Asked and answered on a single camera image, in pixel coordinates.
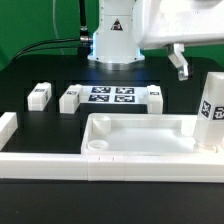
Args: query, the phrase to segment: circular hole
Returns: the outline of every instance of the circular hole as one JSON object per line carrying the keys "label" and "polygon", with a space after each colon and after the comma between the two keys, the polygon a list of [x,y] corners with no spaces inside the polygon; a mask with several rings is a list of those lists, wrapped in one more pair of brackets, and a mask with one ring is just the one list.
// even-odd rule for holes
{"label": "circular hole", "polygon": [[88,149],[89,150],[108,150],[109,149],[109,143],[104,140],[93,140],[88,143]]}
{"label": "circular hole", "polygon": [[101,115],[101,116],[94,116],[93,121],[110,121],[111,118],[109,116]]}

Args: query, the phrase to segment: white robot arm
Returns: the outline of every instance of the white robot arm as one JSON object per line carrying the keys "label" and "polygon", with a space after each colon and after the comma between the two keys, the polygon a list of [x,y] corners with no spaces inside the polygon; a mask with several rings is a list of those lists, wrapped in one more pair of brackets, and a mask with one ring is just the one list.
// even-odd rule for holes
{"label": "white robot arm", "polygon": [[168,48],[179,79],[188,79],[184,45],[224,42],[223,0],[100,0],[92,62],[126,69],[143,61],[141,49]]}

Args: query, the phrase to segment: green wall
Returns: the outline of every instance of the green wall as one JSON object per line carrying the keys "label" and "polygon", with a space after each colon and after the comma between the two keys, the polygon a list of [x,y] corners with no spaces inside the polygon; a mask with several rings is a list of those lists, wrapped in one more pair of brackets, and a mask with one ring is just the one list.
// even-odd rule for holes
{"label": "green wall", "polygon": [[[53,0],[0,0],[0,70],[23,47],[55,39],[52,19]],[[98,26],[98,0],[86,0],[90,32]],[[57,28],[60,38],[79,36],[78,0],[57,0]],[[59,50],[41,53],[61,54]],[[65,50],[76,54],[76,50]],[[165,56],[164,50],[144,51],[147,56]],[[208,57],[224,67],[224,45],[187,48],[186,56]]]}

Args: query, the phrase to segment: block with marker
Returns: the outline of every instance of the block with marker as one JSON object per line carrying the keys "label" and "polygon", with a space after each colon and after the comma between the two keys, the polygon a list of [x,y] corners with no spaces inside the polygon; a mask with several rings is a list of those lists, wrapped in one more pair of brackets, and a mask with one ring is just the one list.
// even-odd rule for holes
{"label": "block with marker", "polygon": [[218,151],[224,137],[224,73],[209,72],[194,129],[196,151]]}
{"label": "block with marker", "polygon": [[147,86],[148,99],[147,109],[148,114],[162,114],[163,113],[163,96],[159,86]]}
{"label": "block with marker", "polygon": [[80,104],[81,85],[70,86],[59,100],[60,113],[74,114]]}
{"label": "block with marker", "polygon": [[27,98],[29,111],[43,111],[51,95],[50,83],[38,83]]}

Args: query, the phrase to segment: white cube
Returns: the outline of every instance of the white cube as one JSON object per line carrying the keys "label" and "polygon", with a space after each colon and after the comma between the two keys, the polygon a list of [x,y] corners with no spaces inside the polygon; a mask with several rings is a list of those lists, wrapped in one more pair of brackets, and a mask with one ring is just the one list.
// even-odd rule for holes
{"label": "white cube", "polygon": [[50,83],[38,83],[27,98],[29,111],[43,111],[51,95]]}
{"label": "white cube", "polygon": [[70,86],[59,100],[60,113],[74,114],[80,104],[81,85]]}

